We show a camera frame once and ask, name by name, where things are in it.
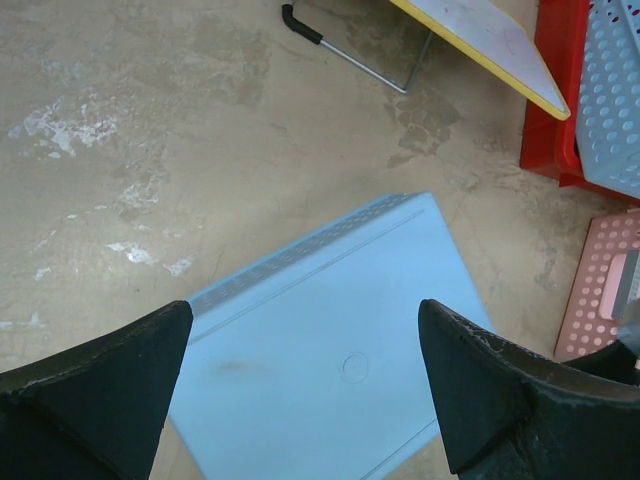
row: light blue perforated basket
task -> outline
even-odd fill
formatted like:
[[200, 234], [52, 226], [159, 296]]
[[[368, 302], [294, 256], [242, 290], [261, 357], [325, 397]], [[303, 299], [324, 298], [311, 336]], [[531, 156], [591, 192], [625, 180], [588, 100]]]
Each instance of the light blue perforated basket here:
[[640, 0], [593, 0], [576, 129], [585, 178], [640, 198]]

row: floor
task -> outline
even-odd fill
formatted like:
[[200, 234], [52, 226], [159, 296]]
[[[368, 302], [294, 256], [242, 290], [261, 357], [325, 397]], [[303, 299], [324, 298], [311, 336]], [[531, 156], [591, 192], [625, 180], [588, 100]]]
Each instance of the floor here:
[[[0, 371], [424, 190], [498, 332], [551, 355], [589, 220], [624, 206], [521, 171], [523, 98], [445, 42], [404, 97], [280, 1], [0, 4]], [[496, 3], [533, 31], [535, 2]], [[296, 13], [398, 78], [425, 35], [385, 0]], [[152, 478], [199, 478], [170, 424]], [[441, 443], [392, 478], [452, 478]]]

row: red crate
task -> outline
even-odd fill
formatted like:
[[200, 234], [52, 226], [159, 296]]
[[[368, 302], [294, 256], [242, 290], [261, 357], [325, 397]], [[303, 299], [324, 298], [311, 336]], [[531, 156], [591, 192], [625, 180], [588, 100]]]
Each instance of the red crate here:
[[558, 180], [561, 187], [576, 186], [640, 205], [636, 198], [587, 182], [582, 174], [575, 137], [589, 8], [589, 0], [540, 0], [535, 43], [571, 109], [571, 117], [556, 120], [528, 102], [520, 166]]

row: yellow table edge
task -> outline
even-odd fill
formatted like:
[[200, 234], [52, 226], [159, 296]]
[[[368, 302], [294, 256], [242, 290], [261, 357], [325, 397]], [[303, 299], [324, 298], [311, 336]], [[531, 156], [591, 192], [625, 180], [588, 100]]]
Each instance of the yellow table edge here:
[[447, 42], [449, 42], [451, 45], [456, 47], [462, 53], [464, 53], [465, 55], [467, 55], [468, 57], [470, 57], [480, 65], [482, 65], [484, 68], [486, 68], [495, 76], [497, 76], [498, 78], [506, 82], [508, 85], [513, 87], [515, 90], [523, 94], [525, 97], [527, 97], [529, 100], [531, 100], [533, 103], [538, 105], [540, 108], [542, 108], [544, 111], [546, 111], [553, 117], [559, 120], [566, 120], [571, 116], [571, 109], [569, 108], [566, 101], [564, 100], [564, 97], [562, 96], [562, 93], [560, 92], [558, 85], [555, 83], [555, 80], [553, 79], [551, 72], [549, 72], [549, 68], [547, 67], [547, 64], [542, 59], [542, 56], [540, 56], [540, 52], [538, 52], [537, 49], [536, 49], [536, 52], [538, 53], [538, 56], [540, 56], [540, 61], [542, 62], [542, 65], [544, 65], [544, 68], [547, 70], [547, 73], [549, 74], [549, 78], [551, 79], [558, 96], [562, 99], [562, 102], [564, 104], [564, 110], [560, 110], [559, 108], [554, 107], [553, 104], [551, 104], [551, 102], [545, 100], [541, 95], [537, 94], [527, 85], [520, 82], [517, 78], [515, 78], [509, 72], [507, 72], [500, 66], [496, 65], [489, 58], [482, 55], [481, 52], [473, 48], [468, 43], [464, 42], [460, 37], [455, 35], [450, 30], [446, 29], [444, 26], [442, 26], [440, 23], [435, 21], [429, 15], [427, 15], [422, 10], [414, 6], [410, 2], [410, 0], [389, 0], [389, 1], [393, 3], [396, 7], [398, 7], [401, 10], [404, 10], [408, 15], [412, 16], [417, 21], [425, 25], [433, 33], [435, 33], [439, 37], [444, 38]]

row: pink perforated basket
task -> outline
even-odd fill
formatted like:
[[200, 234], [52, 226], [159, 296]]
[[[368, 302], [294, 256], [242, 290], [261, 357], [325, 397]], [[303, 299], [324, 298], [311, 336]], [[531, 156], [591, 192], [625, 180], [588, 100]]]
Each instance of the pink perforated basket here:
[[556, 360], [571, 360], [615, 341], [617, 319], [613, 305], [626, 254], [638, 249], [640, 209], [591, 221], [556, 343]]

